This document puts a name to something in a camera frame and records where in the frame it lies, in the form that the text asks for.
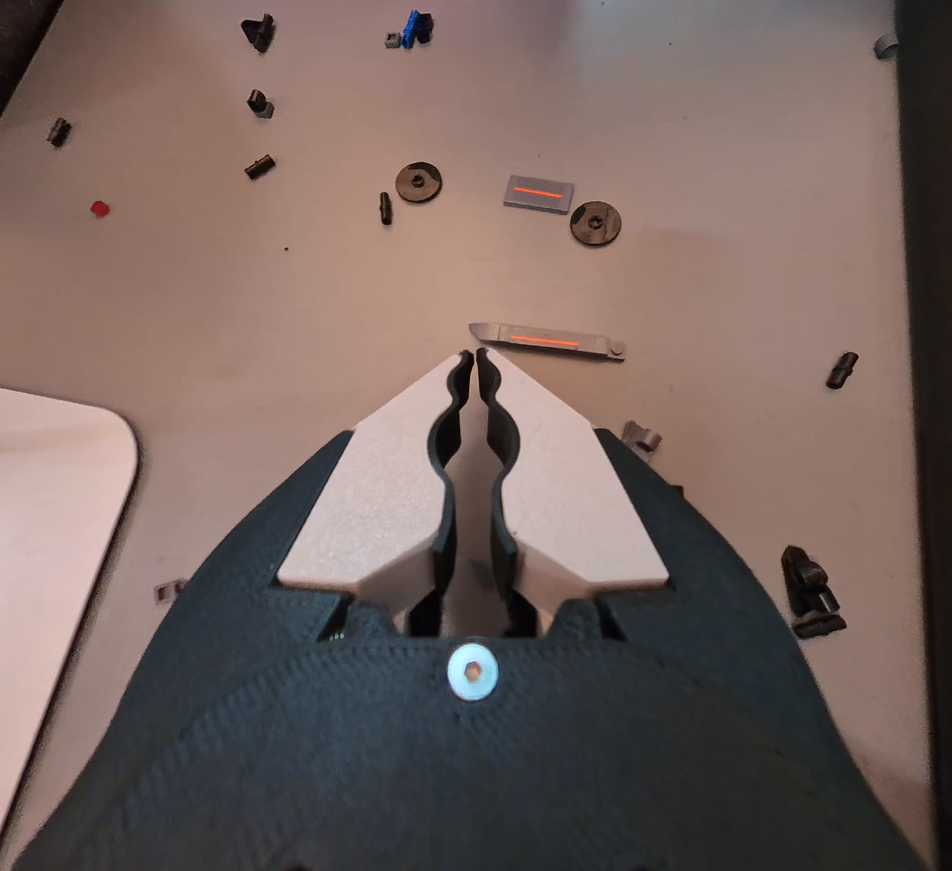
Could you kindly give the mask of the grey lego bracket piece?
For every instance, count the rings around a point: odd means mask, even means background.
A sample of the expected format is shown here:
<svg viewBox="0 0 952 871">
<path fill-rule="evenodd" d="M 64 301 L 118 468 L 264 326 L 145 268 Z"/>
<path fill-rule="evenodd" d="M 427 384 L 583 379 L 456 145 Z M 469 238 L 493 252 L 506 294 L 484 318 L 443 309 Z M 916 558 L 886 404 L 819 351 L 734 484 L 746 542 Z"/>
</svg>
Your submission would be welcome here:
<svg viewBox="0 0 952 871">
<path fill-rule="evenodd" d="M 633 454 L 649 463 L 660 448 L 662 437 L 657 431 L 628 420 L 623 426 L 621 441 Z"/>
</svg>

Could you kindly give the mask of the large black lego piece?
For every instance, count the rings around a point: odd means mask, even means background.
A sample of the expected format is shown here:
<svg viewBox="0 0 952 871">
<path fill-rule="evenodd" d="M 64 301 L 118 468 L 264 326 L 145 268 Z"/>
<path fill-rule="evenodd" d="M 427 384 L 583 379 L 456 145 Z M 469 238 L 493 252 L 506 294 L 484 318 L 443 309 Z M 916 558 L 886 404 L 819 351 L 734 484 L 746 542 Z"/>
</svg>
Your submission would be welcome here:
<svg viewBox="0 0 952 871">
<path fill-rule="evenodd" d="M 791 629 L 800 639 L 825 637 L 845 630 L 839 601 L 830 585 L 827 571 L 806 551 L 788 545 L 780 558 L 790 609 L 794 615 Z"/>
</svg>

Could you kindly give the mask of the white desk stand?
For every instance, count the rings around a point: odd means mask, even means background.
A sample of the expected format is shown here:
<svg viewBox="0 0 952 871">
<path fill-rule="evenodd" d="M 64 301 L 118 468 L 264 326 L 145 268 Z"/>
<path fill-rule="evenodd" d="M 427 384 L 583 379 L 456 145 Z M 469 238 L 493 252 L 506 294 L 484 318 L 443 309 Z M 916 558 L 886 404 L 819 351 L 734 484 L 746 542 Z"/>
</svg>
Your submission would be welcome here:
<svg viewBox="0 0 952 871">
<path fill-rule="evenodd" d="M 101 406 L 1 390 L 1 820 L 6 822 L 138 471 Z"/>
</svg>

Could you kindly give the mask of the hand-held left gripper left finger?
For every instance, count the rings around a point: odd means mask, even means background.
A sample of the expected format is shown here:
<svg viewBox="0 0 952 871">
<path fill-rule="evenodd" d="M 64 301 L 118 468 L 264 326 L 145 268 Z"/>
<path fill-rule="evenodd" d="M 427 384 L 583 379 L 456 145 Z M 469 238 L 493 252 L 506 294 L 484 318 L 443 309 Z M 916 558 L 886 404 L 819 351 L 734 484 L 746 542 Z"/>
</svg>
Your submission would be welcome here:
<svg viewBox="0 0 952 871">
<path fill-rule="evenodd" d="M 277 571 L 285 587 L 381 604 L 436 637 L 457 547 L 448 462 L 474 365 L 463 350 L 358 423 Z"/>
</svg>

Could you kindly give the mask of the long grey orange-striped lego piece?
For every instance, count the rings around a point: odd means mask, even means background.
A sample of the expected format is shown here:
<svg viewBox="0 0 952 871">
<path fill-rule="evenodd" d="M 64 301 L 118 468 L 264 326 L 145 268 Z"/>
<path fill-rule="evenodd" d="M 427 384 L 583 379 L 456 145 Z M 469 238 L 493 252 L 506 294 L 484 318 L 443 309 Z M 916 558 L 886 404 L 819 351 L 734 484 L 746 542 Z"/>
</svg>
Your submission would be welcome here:
<svg viewBox="0 0 952 871">
<path fill-rule="evenodd" d="M 470 333 L 483 345 L 529 348 L 623 362 L 626 343 L 597 333 L 552 330 L 498 322 L 470 323 Z"/>
</svg>

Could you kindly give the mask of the black round lego disc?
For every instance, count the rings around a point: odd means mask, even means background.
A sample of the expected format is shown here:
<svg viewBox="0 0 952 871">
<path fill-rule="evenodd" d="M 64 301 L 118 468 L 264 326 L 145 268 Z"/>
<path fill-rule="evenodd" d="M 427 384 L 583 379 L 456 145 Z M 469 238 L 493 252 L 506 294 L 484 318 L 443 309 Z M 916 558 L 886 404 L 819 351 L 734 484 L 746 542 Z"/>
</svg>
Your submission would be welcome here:
<svg viewBox="0 0 952 871">
<path fill-rule="evenodd" d="M 586 246 L 607 246 L 622 229 L 622 217 L 611 204 L 589 200 L 579 204 L 569 219 L 573 238 Z"/>
<path fill-rule="evenodd" d="M 417 161 L 400 169 L 394 184 L 398 197 L 412 204 L 434 199 L 443 188 L 443 177 L 432 163 Z"/>
</svg>

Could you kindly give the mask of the grey orange-striped lego tile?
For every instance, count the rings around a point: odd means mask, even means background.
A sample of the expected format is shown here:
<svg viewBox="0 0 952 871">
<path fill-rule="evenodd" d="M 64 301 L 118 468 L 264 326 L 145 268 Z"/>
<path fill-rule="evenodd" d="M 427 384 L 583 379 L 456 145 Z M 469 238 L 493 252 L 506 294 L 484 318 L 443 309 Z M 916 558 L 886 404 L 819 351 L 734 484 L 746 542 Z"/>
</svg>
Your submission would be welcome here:
<svg viewBox="0 0 952 871">
<path fill-rule="evenodd" d="M 569 182 L 513 174 L 509 177 L 503 204 L 508 208 L 566 215 L 575 185 Z"/>
</svg>

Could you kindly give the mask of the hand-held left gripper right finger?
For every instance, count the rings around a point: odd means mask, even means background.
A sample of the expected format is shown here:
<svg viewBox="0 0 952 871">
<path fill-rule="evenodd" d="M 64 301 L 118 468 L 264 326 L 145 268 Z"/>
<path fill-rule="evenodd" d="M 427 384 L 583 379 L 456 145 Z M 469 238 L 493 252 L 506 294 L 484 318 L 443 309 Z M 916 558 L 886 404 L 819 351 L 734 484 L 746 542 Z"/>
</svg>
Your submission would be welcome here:
<svg viewBox="0 0 952 871">
<path fill-rule="evenodd" d="M 491 490 L 490 551 L 507 634 L 536 635 L 567 601 L 663 588 L 656 545 L 596 429 L 506 357 L 476 355 Z"/>
</svg>

